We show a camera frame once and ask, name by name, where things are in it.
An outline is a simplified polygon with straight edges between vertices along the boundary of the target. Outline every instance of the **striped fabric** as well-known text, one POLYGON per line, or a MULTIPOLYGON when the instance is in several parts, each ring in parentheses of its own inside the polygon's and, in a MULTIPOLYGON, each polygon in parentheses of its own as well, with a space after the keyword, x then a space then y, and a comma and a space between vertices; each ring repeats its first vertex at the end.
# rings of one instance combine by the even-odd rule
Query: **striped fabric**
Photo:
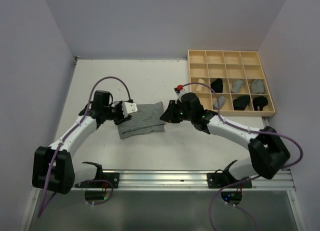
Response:
POLYGON ((146 135, 151 132, 165 131, 165 122, 159 118, 164 113, 162 102, 155 104, 138 104, 138 111, 133 113, 131 120, 118 125, 120 139, 134 135, 146 135))

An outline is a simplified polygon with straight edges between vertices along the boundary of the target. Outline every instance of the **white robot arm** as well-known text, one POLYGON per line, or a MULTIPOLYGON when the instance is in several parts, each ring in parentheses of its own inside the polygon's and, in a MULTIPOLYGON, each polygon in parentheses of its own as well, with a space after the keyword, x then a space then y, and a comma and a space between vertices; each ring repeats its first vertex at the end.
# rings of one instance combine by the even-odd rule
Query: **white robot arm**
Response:
POLYGON ((280 137, 266 134, 276 133, 272 127, 259 129, 227 120, 217 112, 204 109, 199 98, 182 86, 175 88, 175 92, 178 99, 170 100, 161 120, 173 124, 190 121, 197 130, 224 137, 249 151, 250 157, 234 160, 222 172, 214 174, 212 178, 220 187, 255 175, 272 179, 290 158, 280 137))
POLYGON ((102 179, 102 166, 98 163, 83 162, 74 169, 72 157, 82 143, 95 132, 106 120, 112 120, 115 125, 131 119, 137 112, 133 100, 110 103, 112 95, 107 91, 97 90, 94 93, 91 107, 87 106, 79 113, 75 123, 55 142, 48 147, 40 146, 34 153, 32 185, 43 189, 47 172, 56 150, 58 153, 51 170, 47 190, 67 194, 78 183, 102 179))

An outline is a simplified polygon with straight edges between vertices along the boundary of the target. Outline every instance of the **wooden compartment box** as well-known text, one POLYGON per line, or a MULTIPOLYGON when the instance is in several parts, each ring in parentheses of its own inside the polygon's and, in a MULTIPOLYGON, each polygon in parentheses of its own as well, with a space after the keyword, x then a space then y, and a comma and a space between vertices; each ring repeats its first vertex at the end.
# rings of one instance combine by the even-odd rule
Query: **wooden compartment box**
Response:
POLYGON ((191 85, 190 90, 194 92, 207 110, 215 110, 213 104, 217 97, 225 97, 225 103, 221 108, 221 114, 226 116, 261 116, 270 117, 276 113, 272 97, 269 92, 268 83, 256 51, 224 51, 224 50, 188 50, 188 67, 191 82, 202 79, 210 86, 216 79, 222 79, 222 93, 214 93, 203 87, 197 91, 197 85, 191 85), (243 86, 237 93, 231 93, 233 82, 243 81, 243 86), (261 80, 264 84, 264 93, 252 93, 254 80, 261 80), (233 100, 243 95, 250 96, 250 103, 245 110, 234 110, 233 100), (253 99, 266 97, 267 106, 263 110, 254 110, 253 99))

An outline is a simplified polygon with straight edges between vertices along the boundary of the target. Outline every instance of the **white wall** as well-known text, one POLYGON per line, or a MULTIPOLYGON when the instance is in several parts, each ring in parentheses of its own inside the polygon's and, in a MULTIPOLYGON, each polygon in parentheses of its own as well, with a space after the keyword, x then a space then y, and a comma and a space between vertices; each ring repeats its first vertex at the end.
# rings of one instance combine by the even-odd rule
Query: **white wall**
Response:
MULTIPOLYGON (((320 230, 319 1, 287 0, 259 49, 277 112, 270 124, 304 148, 292 174, 310 231, 320 230)), ((297 148, 290 147, 296 158, 297 148)))
POLYGON ((46 0, 72 53, 186 58, 188 49, 258 50, 285 0, 46 0))
POLYGON ((19 228, 34 152, 54 137, 72 74, 45 0, 0 0, 0 230, 19 228))

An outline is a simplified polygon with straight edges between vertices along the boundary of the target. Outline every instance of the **gray object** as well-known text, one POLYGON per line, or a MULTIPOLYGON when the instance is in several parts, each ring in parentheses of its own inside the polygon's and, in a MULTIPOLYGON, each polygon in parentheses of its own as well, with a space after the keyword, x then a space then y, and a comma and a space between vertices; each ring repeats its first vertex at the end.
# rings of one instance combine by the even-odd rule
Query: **gray object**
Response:
POLYGON ((231 93, 239 93, 241 87, 244 85, 244 82, 241 79, 238 79, 232 83, 231 93))
POLYGON ((164 113, 162 102, 155 104, 138 104, 138 111, 133 113, 131 120, 117 126, 120 139, 134 135, 146 135, 151 132, 165 131, 165 122, 159 118, 164 113))
MULTIPOLYGON (((220 109, 224 106, 225 102, 226 102, 226 98, 225 96, 220 96, 218 98, 219 100, 219 104, 220 104, 220 109)), ((217 110, 218 109, 218 101, 215 101, 214 105, 213 105, 213 109, 217 110)))
POLYGON ((265 93, 265 85, 264 82, 260 79, 253 80, 251 84, 251 91, 253 94, 264 94, 265 93))

